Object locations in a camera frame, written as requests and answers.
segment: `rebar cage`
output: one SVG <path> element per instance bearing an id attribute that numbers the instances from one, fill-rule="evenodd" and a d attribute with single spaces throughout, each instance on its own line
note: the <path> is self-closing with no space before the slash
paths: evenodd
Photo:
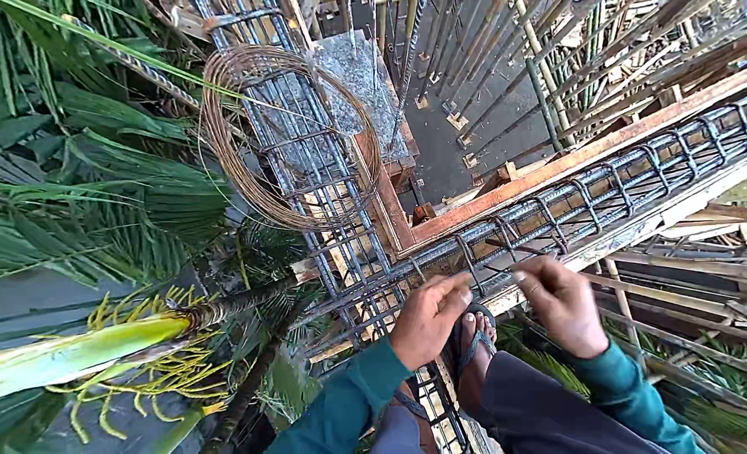
<path id="1" fill-rule="evenodd" d="M 298 36 L 296 26 L 291 31 L 273 0 L 264 0 L 259 5 L 242 0 L 230 5 L 213 5 L 208 0 L 197 0 L 196 4 L 204 24 L 214 27 L 211 36 L 222 53 L 229 52 L 237 42 L 299 52 L 295 40 L 303 37 Z M 354 159 L 352 144 L 337 132 L 318 83 L 312 77 L 294 72 L 267 74 L 242 89 L 244 95 L 263 103 L 243 100 L 242 105 L 258 138 L 259 149 L 293 210 L 303 215 L 315 215 L 317 211 L 317 216 L 335 217 L 347 216 L 349 210 L 356 213 L 355 222 L 338 225 L 331 231 L 303 232 L 328 297 L 333 301 L 350 295 L 345 288 L 367 288 L 369 275 L 391 275 L 392 270 L 360 197 L 356 180 L 360 169 L 355 164 L 358 160 Z M 256 156 L 248 153 L 243 158 L 252 161 Z M 394 304 L 401 304 L 406 298 L 399 287 L 389 293 Z M 351 309 L 350 305 L 338 308 L 338 316 L 353 329 L 358 315 Z M 376 316 L 375 312 L 370 313 L 370 317 Z M 386 333 L 382 325 L 368 340 Z M 360 350 L 361 337 L 353 338 L 356 349 Z M 445 443 L 441 448 L 449 452 L 468 451 L 469 441 L 438 367 L 428 364 L 416 375 L 421 400 L 427 403 L 433 418 L 432 427 Z"/>
<path id="2" fill-rule="evenodd" d="M 273 0 L 259 5 L 197 0 L 197 8 L 214 25 L 211 36 L 220 51 L 242 42 L 299 52 L 299 32 L 292 31 Z M 336 131 L 317 84 L 312 77 L 282 71 L 243 90 L 263 103 L 242 101 L 293 210 L 304 215 L 315 209 L 327 216 L 356 213 L 354 222 L 331 231 L 304 232 L 327 299 L 309 308 L 294 327 L 328 314 L 345 326 L 331 338 L 304 346 L 307 357 L 343 344 L 361 351 L 386 335 L 410 289 L 428 274 L 470 271 L 475 301 L 487 301 L 509 285 L 510 263 L 543 253 L 566 254 L 612 223 L 747 155 L 746 92 L 513 203 L 489 220 L 461 226 L 407 260 L 390 263 L 359 195 L 360 169 L 352 143 Z M 330 375 L 349 358 L 324 362 L 320 370 Z M 419 371 L 422 400 L 439 403 L 428 408 L 436 434 L 446 434 L 447 446 L 442 448 L 468 451 L 467 434 L 439 370 L 439 365 L 429 364 Z M 439 408 L 443 411 L 432 413 Z"/>
<path id="3" fill-rule="evenodd" d="M 543 253 L 567 254 L 613 223 L 746 155 L 747 92 L 393 264 L 388 275 L 371 276 L 365 285 L 351 286 L 309 309 L 301 323 L 331 311 L 361 311 L 349 319 L 347 331 L 308 346 L 306 354 L 317 355 L 348 339 L 355 346 L 375 340 L 394 324 L 402 296 L 430 273 L 469 271 L 475 276 L 474 300 L 486 301 L 509 286 L 510 263 Z"/>

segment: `toe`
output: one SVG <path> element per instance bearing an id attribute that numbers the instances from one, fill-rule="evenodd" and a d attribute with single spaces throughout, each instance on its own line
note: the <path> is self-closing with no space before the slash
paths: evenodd
<path id="1" fill-rule="evenodd" d="M 462 333 L 460 336 L 460 351 L 469 350 L 469 345 L 472 343 L 474 338 L 474 331 L 477 329 L 477 321 L 475 320 L 474 314 L 468 313 L 463 315 L 463 320 L 460 322 L 462 325 Z"/>
<path id="2" fill-rule="evenodd" d="M 486 318 L 481 312 L 477 313 L 477 331 L 486 331 Z"/>
<path id="3" fill-rule="evenodd" d="M 497 340 L 497 330 L 491 325 L 491 319 L 489 317 L 484 317 L 486 320 L 486 329 L 484 330 L 486 333 L 486 336 L 488 336 L 491 339 L 491 342 Z"/>

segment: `wet concrete surface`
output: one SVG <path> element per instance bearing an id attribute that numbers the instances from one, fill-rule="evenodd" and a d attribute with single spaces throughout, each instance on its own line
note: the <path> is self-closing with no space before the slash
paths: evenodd
<path id="1" fill-rule="evenodd" d="M 463 5 L 463 9 L 457 17 L 457 33 L 463 31 L 463 27 L 466 25 L 467 19 L 471 14 L 473 4 L 474 2 L 470 2 Z M 480 10 L 478 11 L 479 15 L 483 13 L 488 4 L 489 2 L 482 3 Z M 368 3 L 361 4 L 359 2 L 353 2 L 352 6 L 354 10 L 355 28 L 363 30 L 365 37 L 369 39 L 372 30 L 370 5 Z M 433 2 L 429 2 L 424 9 L 421 26 L 419 28 L 417 53 L 420 53 L 426 47 L 432 22 L 436 17 L 438 17 L 437 7 Z M 479 22 L 475 19 L 472 29 L 469 30 L 469 36 L 467 36 L 468 39 L 465 40 L 465 46 L 468 47 L 471 41 L 473 41 L 473 35 L 478 29 L 478 26 Z M 507 27 L 506 33 L 503 35 L 504 37 L 507 37 L 510 34 L 512 27 L 513 25 Z M 446 32 L 444 35 L 448 36 L 451 35 L 451 33 Z M 388 35 L 388 42 L 391 39 L 392 36 Z M 441 68 L 446 67 L 449 61 L 449 54 L 451 54 L 451 49 L 457 46 L 457 35 L 451 35 L 450 39 L 450 50 L 447 51 L 447 56 L 443 59 L 443 64 L 440 66 Z M 458 97 L 455 99 L 459 104 L 459 107 L 462 107 L 462 104 L 465 104 L 469 95 L 477 87 L 480 78 L 490 67 L 494 57 L 496 56 L 496 52 L 499 50 L 501 45 L 502 40 L 494 47 L 492 52 L 489 54 L 489 57 L 486 58 L 486 62 L 482 65 L 473 81 L 463 82 L 463 87 L 459 91 Z M 443 40 L 441 40 L 438 49 L 439 54 L 442 46 Z M 508 55 L 513 52 L 516 46 L 517 44 L 514 43 Z M 403 48 L 403 46 L 398 47 L 399 53 L 403 53 Z M 460 59 L 461 57 L 457 56 L 456 65 L 459 65 Z M 464 192 L 474 188 L 474 185 L 472 184 L 473 176 L 476 176 L 477 174 L 488 175 L 492 173 L 496 167 L 500 166 L 505 161 L 510 161 L 511 158 L 517 154 L 539 144 L 543 140 L 548 139 L 549 136 L 547 134 L 547 129 L 544 126 L 544 119 L 541 117 L 541 113 L 537 112 L 528 121 L 521 124 L 519 128 L 490 145 L 487 150 L 480 150 L 488 140 L 499 134 L 526 111 L 534 108 L 538 104 L 530 79 L 525 77 L 513 93 L 505 99 L 502 105 L 492 112 L 482 125 L 476 128 L 472 135 L 472 143 L 466 147 L 466 149 L 461 148 L 457 144 L 456 139 L 466 130 L 466 127 L 461 131 L 455 129 L 451 123 L 447 121 L 447 113 L 441 108 L 443 100 L 455 91 L 455 87 L 450 87 L 449 85 L 444 87 L 443 93 L 439 98 L 436 94 L 438 85 L 430 84 L 427 96 L 428 106 L 419 110 L 415 105 L 414 99 L 419 94 L 423 83 L 423 79 L 419 76 L 427 70 L 429 63 L 429 60 L 422 61 L 418 55 L 416 55 L 413 75 L 409 84 L 405 115 L 409 123 L 409 128 L 413 133 L 415 142 L 420 151 L 420 155 L 416 157 L 415 170 L 417 178 L 422 179 L 424 182 L 424 186 L 422 187 L 424 199 L 433 205 L 438 205 L 443 202 L 444 197 L 450 198 L 455 195 L 463 194 Z M 523 62 L 520 59 L 516 62 L 512 62 L 510 65 L 508 63 L 507 56 L 502 58 L 500 64 L 496 68 L 497 73 L 493 77 L 490 77 L 483 89 L 480 90 L 479 97 L 475 98 L 475 102 L 472 104 L 466 115 L 470 122 L 473 122 L 480 117 L 482 112 L 489 107 L 491 100 L 499 96 L 500 93 L 508 87 L 510 80 L 512 80 L 513 77 L 515 77 L 524 67 Z M 516 165 L 518 167 L 527 165 L 542 157 L 548 156 L 551 152 L 552 148 L 548 146 L 531 156 L 522 158 L 516 162 Z M 467 153 L 477 153 L 480 155 L 478 159 L 479 163 L 474 168 L 467 169 L 463 163 L 463 157 Z M 411 192 L 401 194 L 399 200 L 401 201 L 404 210 L 408 213 L 411 213 L 416 206 L 416 200 Z"/>

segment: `concrete slab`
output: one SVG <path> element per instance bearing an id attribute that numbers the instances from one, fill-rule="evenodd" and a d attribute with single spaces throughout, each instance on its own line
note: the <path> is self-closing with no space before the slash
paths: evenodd
<path id="1" fill-rule="evenodd" d="M 470 5 L 471 3 L 466 3 L 459 16 L 464 24 L 465 18 L 470 14 Z M 432 22 L 430 19 L 434 19 L 436 12 L 434 8 L 428 7 L 424 10 L 424 15 L 419 32 L 419 50 L 423 50 L 426 45 L 426 39 L 428 38 Z M 469 36 L 466 44 L 469 43 L 471 38 L 472 36 Z M 464 82 L 458 98 L 454 99 L 458 105 L 465 103 L 465 100 L 474 91 L 481 75 L 493 60 L 494 54 L 495 52 L 492 52 L 489 55 L 485 65 L 480 69 L 474 81 Z M 408 94 L 410 98 L 415 98 L 419 94 L 418 92 L 422 84 L 419 74 L 427 71 L 428 63 L 428 61 L 421 61 L 420 59 L 415 60 L 413 80 L 410 84 L 411 87 Z M 445 65 L 446 61 L 443 62 L 441 67 L 445 68 Z M 514 77 L 521 69 L 522 66 L 520 63 L 509 66 L 506 62 L 502 62 L 497 67 L 498 72 L 508 77 L 508 79 Z M 506 81 L 505 78 L 500 77 L 498 74 L 490 78 L 484 89 L 480 91 L 479 101 L 475 101 L 469 111 L 466 112 L 466 118 L 470 123 L 475 122 L 480 117 L 481 113 L 488 108 L 490 100 L 499 96 L 508 86 L 508 83 L 509 81 Z M 444 197 L 451 197 L 468 191 L 473 187 L 473 174 L 486 174 L 489 170 L 493 170 L 503 162 L 509 161 L 516 154 L 548 138 L 544 120 L 540 113 L 536 114 L 527 123 L 491 145 L 488 150 L 480 153 L 478 156 L 480 162 L 478 166 L 466 169 L 463 164 L 463 157 L 467 153 L 477 152 L 491 137 L 496 136 L 524 112 L 538 104 L 533 87 L 529 79 L 520 83 L 514 93 L 506 99 L 506 102 L 483 125 L 476 128 L 474 135 L 472 135 L 472 143 L 466 150 L 460 148 L 456 143 L 460 132 L 447 121 L 447 114 L 441 108 L 441 102 L 445 100 L 445 96 L 451 95 L 454 89 L 449 86 L 445 87 L 441 98 L 436 97 L 436 90 L 436 86 L 430 86 L 427 96 L 428 106 L 426 108 L 418 109 L 415 103 L 409 103 L 406 108 L 406 118 L 409 127 L 421 152 L 421 155 L 416 159 L 416 173 L 418 178 L 422 178 L 426 183 L 422 190 L 427 202 L 438 204 L 442 202 Z M 540 159 L 542 154 L 550 154 L 551 150 L 548 147 L 548 149 L 541 150 L 534 156 L 526 157 L 517 162 L 517 166 Z M 405 203 L 405 211 L 412 212 L 415 206 L 413 198 L 406 196 L 400 199 L 402 203 Z"/>

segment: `palm trunk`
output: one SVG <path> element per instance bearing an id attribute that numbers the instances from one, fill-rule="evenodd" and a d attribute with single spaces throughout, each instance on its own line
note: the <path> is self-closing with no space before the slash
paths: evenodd
<path id="1" fill-rule="evenodd" d="M 230 436 L 236 430 L 239 420 L 244 416 L 250 399 L 256 395 L 256 390 L 261 385 L 264 374 L 267 373 L 267 369 L 275 359 L 278 347 L 289 331 L 289 326 L 293 324 L 302 309 L 303 302 L 293 304 L 287 315 L 278 324 L 276 331 L 272 334 L 272 339 L 270 339 L 261 351 L 253 367 L 247 373 L 247 377 L 238 387 L 233 401 L 230 402 L 225 412 L 222 413 L 217 428 L 214 429 L 211 438 L 203 445 L 200 454 L 217 454 L 227 444 Z"/>

